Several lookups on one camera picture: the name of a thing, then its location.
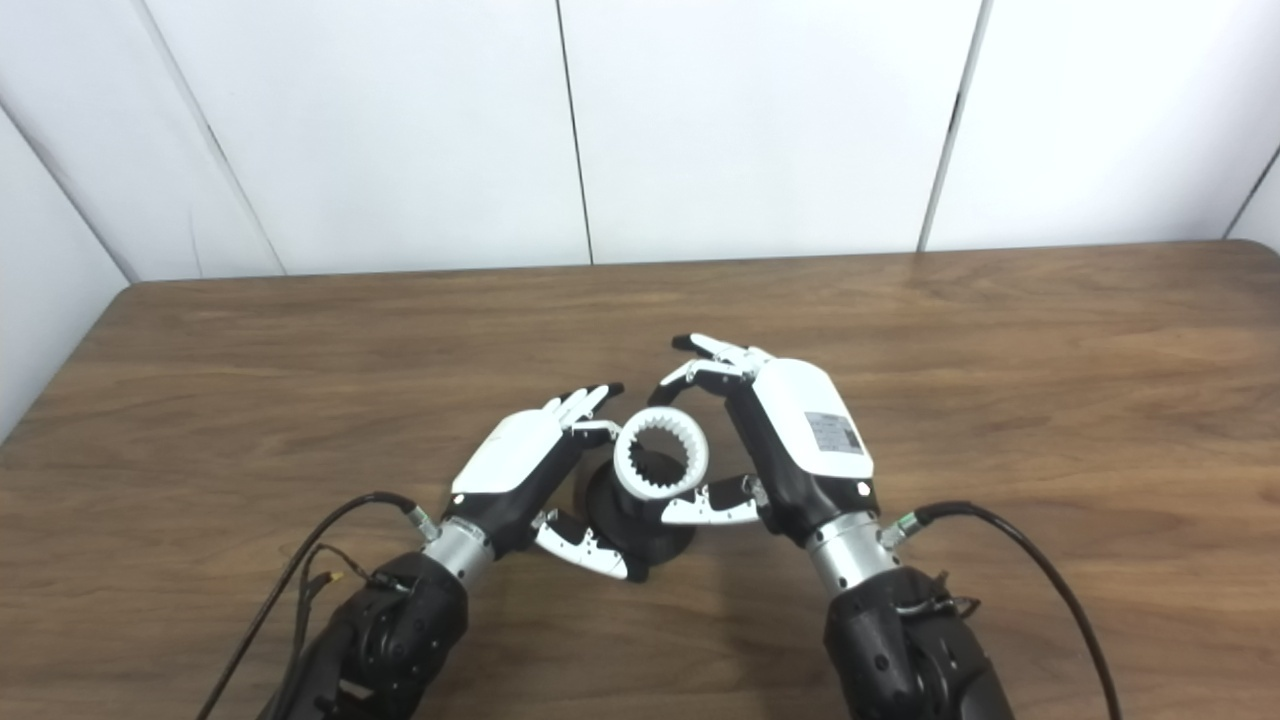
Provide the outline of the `white and black left hand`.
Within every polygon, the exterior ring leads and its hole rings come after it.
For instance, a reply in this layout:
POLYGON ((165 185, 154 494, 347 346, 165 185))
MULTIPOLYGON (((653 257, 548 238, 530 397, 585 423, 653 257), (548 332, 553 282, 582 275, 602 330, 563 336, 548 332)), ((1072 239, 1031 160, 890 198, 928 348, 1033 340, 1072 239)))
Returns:
POLYGON ((502 419, 453 479, 424 553, 470 589, 490 565, 534 546, 547 505, 585 452, 616 441, 620 427, 595 415, 623 391, 586 386, 502 419))

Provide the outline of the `white and black right hand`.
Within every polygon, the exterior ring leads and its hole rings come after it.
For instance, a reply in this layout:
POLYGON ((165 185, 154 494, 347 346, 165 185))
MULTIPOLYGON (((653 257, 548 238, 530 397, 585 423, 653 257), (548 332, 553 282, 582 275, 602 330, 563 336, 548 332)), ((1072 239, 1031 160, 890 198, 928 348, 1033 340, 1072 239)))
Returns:
POLYGON ((826 370, 703 333, 671 345, 694 357, 659 380, 649 405, 668 406, 694 387, 723 398, 765 496, 771 533, 803 546, 838 518, 879 514, 874 460, 826 370))

